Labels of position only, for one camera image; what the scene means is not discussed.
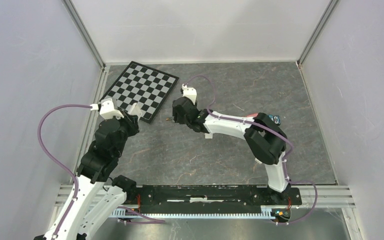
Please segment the white battery cover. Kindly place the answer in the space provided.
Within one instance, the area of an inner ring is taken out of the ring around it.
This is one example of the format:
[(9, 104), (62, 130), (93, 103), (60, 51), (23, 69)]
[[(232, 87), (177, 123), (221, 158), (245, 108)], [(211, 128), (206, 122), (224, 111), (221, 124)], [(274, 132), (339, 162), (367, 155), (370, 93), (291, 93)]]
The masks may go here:
[(213, 138), (213, 134), (212, 134), (212, 133), (205, 133), (205, 134), (204, 134), (204, 137), (205, 137), (206, 139), (212, 139), (212, 138)]

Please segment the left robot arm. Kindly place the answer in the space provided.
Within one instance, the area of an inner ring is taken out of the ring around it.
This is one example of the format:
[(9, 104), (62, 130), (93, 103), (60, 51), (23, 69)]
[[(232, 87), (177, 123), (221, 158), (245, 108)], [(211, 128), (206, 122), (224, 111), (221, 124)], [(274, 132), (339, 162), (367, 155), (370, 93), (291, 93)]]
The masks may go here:
[(81, 158), (73, 187), (55, 222), (37, 240), (90, 240), (110, 214), (122, 203), (131, 204), (137, 190), (115, 184), (95, 205), (91, 203), (118, 165), (126, 141), (139, 132), (139, 117), (125, 114), (103, 120), (95, 131), (95, 140)]

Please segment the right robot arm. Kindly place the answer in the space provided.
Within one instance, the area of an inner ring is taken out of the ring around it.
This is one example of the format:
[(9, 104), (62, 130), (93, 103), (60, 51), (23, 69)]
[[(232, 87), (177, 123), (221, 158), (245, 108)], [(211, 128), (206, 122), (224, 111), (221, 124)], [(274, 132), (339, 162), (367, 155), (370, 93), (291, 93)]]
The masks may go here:
[(222, 134), (246, 141), (255, 161), (265, 166), (269, 199), (275, 204), (282, 204), (289, 198), (290, 183), (282, 160), (286, 155), (286, 146), (291, 142), (267, 114), (237, 117), (210, 109), (199, 110), (192, 100), (183, 96), (173, 101), (172, 115), (176, 123), (204, 133), (207, 139), (213, 134)]

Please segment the white remote with dark buttons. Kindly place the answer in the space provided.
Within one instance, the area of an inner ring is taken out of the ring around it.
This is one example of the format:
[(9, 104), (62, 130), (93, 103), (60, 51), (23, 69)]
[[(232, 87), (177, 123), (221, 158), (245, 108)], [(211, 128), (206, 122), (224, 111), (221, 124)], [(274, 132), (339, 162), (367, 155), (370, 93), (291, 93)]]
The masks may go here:
[(128, 110), (127, 112), (130, 116), (134, 116), (134, 117), (137, 117), (138, 120), (141, 119), (143, 113), (142, 113), (142, 110), (141, 110), (141, 106), (139, 105), (138, 102), (135, 102), (131, 107), (130, 109)]

